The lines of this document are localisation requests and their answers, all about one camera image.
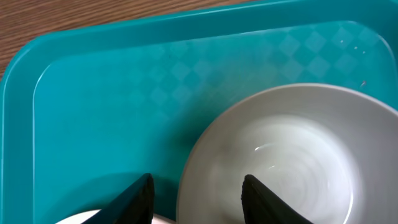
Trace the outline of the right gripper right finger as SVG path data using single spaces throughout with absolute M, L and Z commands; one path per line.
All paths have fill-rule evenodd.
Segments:
M 245 224 L 312 224 L 251 174 L 244 177 L 241 201 Z

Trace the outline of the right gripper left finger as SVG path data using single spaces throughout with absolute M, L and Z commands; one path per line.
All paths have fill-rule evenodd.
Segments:
M 151 224 L 154 199 L 154 179 L 146 173 L 82 224 Z

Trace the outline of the grey metal saucer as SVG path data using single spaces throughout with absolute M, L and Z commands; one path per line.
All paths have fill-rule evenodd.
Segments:
M 334 85 L 284 85 L 219 115 L 185 165 L 178 223 L 397 222 L 397 111 Z

